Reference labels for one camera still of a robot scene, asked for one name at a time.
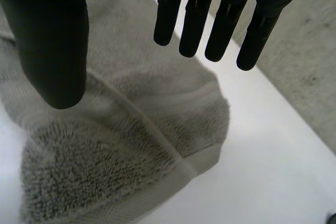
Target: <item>black rubber finger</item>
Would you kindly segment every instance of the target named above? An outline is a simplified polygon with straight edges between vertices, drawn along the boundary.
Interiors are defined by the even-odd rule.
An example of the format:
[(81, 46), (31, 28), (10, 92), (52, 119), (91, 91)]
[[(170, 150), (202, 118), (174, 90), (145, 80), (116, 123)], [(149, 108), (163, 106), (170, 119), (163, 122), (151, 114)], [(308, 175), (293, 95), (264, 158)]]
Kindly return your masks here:
[(177, 20), (181, 0), (157, 0), (158, 16), (156, 18), (154, 41), (160, 46), (169, 44)]
[(56, 109), (76, 105), (86, 83), (89, 20), (85, 0), (0, 0), (22, 69)]
[(333, 214), (332, 216), (330, 216), (327, 219), (327, 223), (326, 224), (336, 224), (336, 214)]
[(228, 4), (225, 0), (221, 1), (205, 49), (205, 57), (208, 60), (217, 62), (223, 57), (246, 1), (238, 5)]
[(212, 0), (188, 0), (180, 41), (180, 54), (193, 57), (201, 41)]
[(237, 58), (237, 66), (241, 70), (251, 70), (257, 63), (258, 58), (276, 24), (280, 13), (276, 16), (267, 17), (256, 7), (251, 23), (247, 28), (247, 34)]

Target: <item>gray towel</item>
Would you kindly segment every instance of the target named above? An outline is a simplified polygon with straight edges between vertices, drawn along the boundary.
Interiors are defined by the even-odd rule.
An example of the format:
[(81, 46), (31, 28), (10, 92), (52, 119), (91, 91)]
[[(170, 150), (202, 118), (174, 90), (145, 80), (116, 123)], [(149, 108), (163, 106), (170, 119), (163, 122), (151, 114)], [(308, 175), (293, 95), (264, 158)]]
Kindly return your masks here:
[(130, 223), (216, 164), (227, 134), (215, 76), (176, 37), (153, 42), (154, 0), (87, 2), (87, 90), (63, 111), (29, 84), (0, 17), (0, 95), (28, 133), (23, 223)]

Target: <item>gray surface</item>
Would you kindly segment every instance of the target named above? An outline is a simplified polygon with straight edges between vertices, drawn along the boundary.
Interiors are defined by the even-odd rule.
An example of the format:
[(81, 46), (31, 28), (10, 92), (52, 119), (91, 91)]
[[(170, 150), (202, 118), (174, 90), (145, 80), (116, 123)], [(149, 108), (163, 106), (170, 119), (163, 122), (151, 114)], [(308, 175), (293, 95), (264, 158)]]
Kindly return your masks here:
[[(215, 16), (220, 0), (213, 0)], [(233, 39), (240, 45), (255, 7), (249, 0)], [(336, 153), (336, 0), (293, 0), (258, 66)]]

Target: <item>white surface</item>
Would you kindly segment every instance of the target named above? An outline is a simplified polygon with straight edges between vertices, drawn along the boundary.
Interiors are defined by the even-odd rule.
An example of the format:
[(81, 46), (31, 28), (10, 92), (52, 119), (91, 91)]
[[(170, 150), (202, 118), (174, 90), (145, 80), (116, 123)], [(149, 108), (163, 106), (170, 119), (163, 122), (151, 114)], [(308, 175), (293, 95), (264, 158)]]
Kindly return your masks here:
[[(176, 33), (183, 27), (183, 0)], [(141, 224), (319, 224), (336, 211), (336, 157), (257, 69), (240, 71), (232, 42), (219, 63), (199, 60), (219, 78), (231, 104), (229, 136), (210, 171)], [(19, 162), (24, 133), (0, 104), (0, 224), (18, 223)]]

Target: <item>gray fabric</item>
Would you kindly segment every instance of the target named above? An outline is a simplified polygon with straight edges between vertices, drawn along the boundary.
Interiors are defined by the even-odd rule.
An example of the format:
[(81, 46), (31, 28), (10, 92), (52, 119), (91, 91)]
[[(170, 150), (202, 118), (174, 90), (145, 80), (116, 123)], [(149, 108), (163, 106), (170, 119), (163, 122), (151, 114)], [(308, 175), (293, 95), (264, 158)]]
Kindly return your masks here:
[[(0, 17), (0, 36), (7, 38), (0, 39), (0, 95), (29, 135), (23, 223), (72, 223), (132, 200), (227, 134), (228, 104), (215, 76), (181, 57), (176, 37), (165, 48), (153, 42), (154, 0), (87, 2), (87, 90), (64, 111), (49, 107), (29, 84)], [(187, 165), (185, 172), (195, 176)]]

